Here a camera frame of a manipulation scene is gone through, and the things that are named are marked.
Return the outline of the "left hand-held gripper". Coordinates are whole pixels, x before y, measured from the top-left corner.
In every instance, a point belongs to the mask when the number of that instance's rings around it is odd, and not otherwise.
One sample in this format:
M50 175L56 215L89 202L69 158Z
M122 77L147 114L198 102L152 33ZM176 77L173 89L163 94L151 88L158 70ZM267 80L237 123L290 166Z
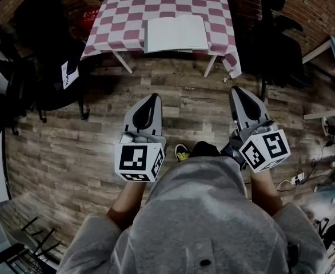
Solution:
M153 183L165 159L162 101L158 94L139 100L125 115L114 146L115 173L128 182Z

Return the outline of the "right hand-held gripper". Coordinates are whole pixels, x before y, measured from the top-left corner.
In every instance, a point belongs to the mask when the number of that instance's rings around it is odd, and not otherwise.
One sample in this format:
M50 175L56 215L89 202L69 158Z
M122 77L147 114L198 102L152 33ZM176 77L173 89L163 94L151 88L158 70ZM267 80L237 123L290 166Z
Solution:
M249 166L253 172L265 171L291 155L284 131L269 120L268 111L260 98L234 86L230 89L229 101L232 118L241 130L232 133L229 147L241 169Z

